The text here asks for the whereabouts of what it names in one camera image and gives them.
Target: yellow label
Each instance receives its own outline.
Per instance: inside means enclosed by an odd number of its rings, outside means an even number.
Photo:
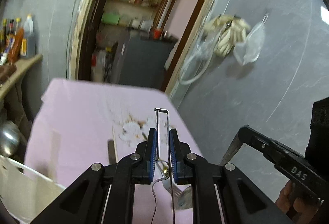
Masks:
[[[22,40],[21,56],[26,57],[26,38],[23,38]]]

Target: shelf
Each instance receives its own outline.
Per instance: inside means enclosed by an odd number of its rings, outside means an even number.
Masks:
[[[126,5],[130,5],[130,6],[134,6],[134,7],[138,7],[141,9],[145,9],[145,10],[151,10],[151,11],[155,11],[158,8],[151,8],[151,7],[144,7],[141,4],[136,4],[136,3],[129,3],[128,1],[123,1],[123,0],[108,0],[110,2],[116,2],[116,3],[122,3],[122,4],[126,4]]]

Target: gray wall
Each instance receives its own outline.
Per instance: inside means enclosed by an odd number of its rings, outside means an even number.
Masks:
[[[33,15],[37,33],[37,52],[43,61],[35,65],[23,81],[24,106],[27,115],[33,119],[41,106],[41,95],[49,81],[66,77],[66,45],[70,28],[74,0],[4,0],[5,6],[0,18]]]
[[[269,18],[254,64],[240,67],[232,54],[214,57],[178,107],[208,161],[219,163],[245,124],[305,152],[312,104],[329,96],[329,26],[321,20],[321,6],[322,0],[230,0],[226,12],[251,25],[266,11]],[[222,12],[217,6],[214,15]],[[233,162],[273,200],[287,182],[248,146]]]

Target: white light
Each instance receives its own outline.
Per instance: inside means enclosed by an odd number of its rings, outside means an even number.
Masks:
[[[325,7],[321,7],[321,19],[326,24],[329,24],[329,11]]]

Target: orange object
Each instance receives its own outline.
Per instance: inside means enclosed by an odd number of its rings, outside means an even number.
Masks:
[[[154,32],[153,32],[153,39],[160,39],[161,34],[162,34],[162,31],[161,30],[159,30],[159,29],[154,30]]]
[[[15,41],[8,53],[8,62],[13,65],[19,58],[20,47],[22,45],[22,40],[24,36],[24,29],[19,28],[16,31]]]

